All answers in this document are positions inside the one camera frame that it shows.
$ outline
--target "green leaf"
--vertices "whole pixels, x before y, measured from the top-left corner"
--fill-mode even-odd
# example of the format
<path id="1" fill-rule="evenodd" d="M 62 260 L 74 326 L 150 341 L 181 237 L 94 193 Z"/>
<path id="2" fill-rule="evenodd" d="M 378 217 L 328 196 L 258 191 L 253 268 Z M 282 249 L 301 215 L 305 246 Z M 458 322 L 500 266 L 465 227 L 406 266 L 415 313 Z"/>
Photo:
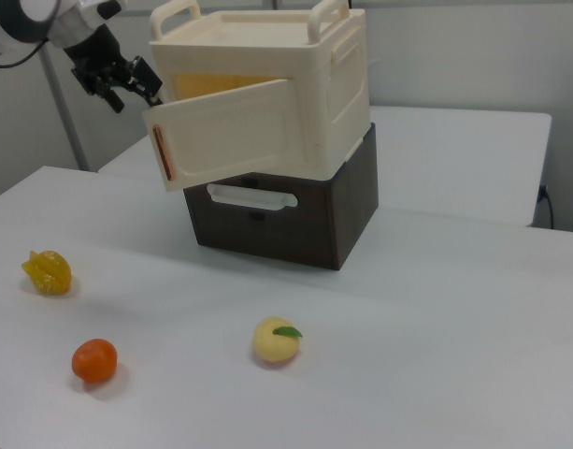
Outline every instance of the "green leaf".
<path id="1" fill-rule="evenodd" d="M 303 337 L 298 329 L 291 326 L 283 326 L 274 329 L 274 335 L 283 335 L 284 337 Z"/>

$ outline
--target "white table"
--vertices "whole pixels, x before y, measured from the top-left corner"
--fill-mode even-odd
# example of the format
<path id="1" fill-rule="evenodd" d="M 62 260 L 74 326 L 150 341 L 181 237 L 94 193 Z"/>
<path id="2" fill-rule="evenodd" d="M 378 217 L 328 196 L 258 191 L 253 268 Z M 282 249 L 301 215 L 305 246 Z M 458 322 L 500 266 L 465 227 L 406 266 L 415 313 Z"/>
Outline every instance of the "white table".
<path id="1" fill-rule="evenodd" d="M 282 369 L 251 358 L 270 314 L 305 336 Z M 120 356 L 96 388 L 91 338 Z M 573 234 L 380 207 L 333 272 L 198 247 L 156 182 L 43 168 L 0 196 L 0 448 L 95 447 L 573 448 Z"/>
<path id="2" fill-rule="evenodd" d="M 530 225 L 552 118 L 547 114 L 372 107 L 380 204 Z M 149 138 L 100 173 L 162 184 Z"/>

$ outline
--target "crate handle cutout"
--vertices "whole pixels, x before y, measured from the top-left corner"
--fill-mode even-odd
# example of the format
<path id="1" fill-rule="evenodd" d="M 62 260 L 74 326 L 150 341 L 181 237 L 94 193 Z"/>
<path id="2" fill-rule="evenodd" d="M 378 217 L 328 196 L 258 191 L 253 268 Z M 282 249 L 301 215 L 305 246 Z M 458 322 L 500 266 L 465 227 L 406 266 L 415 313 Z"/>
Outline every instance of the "crate handle cutout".
<path id="1" fill-rule="evenodd" d="M 245 208 L 282 210 L 286 207 L 294 208 L 298 205 L 298 200 L 293 194 L 235 187 L 233 185 L 208 184 L 208 193 L 216 203 Z"/>
<path id="2" fill-rule="evenodd" d="M 308 16 L 308 43 L 319 44 L 322 40 L 321 27 L 332 11 L 337 10 L 342 21 L 349 18 L 349 2 L 347 0 L 323 0 L 316 5 Z"/>
<path id="3" fill-rule="evenodd" d="M 153 40 L 162 40 L 164 37 L 162 25 L 166 19 L 187 8 L 191 13 L 192 20 L 201 18 L 201 9 L 196 0 L 173 0 L 154 9 L 150 17 L 150 29 Z"/>

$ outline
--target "fake fruit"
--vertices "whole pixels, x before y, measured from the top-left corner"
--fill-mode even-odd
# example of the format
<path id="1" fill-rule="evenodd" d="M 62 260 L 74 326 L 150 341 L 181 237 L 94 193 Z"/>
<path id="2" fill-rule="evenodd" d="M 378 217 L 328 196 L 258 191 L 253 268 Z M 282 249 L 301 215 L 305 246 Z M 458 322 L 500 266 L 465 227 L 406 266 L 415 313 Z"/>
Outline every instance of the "fake fruit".
<path id="1" fill-rule="evenodd" d="M 116 348 L 103 339 L 82 343 L 72 356 L 72 370 L 88 384 L 109 379 L 116 371 L 117 364 Z"/>
<path id="2" fill-rule="evenodd" d="M 278 316 L 269 316 L 255 328 L 252 347 L 266 362 L 283 362 L 298 352 L 300 337 L 303 336 L 292 323 Z"/>
<path id="3" fill-rule="evenodd" d="M 35 253 L 22 264 L 35 288 L 45 295 L 61 295 L 68 291 L 72 282 L 70 266 L 55 251 Z"/>

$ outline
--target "open box door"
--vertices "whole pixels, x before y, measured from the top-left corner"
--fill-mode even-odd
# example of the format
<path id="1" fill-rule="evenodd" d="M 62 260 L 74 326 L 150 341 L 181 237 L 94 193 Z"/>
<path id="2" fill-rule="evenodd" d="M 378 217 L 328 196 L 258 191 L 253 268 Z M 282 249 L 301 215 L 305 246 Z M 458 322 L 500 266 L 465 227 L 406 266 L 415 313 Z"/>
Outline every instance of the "open box door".
<path id="1" fill-rule="evenodd" d="M 301 162 L 291 80 L 197 96 L 143 113 L 167 191 Z"/>

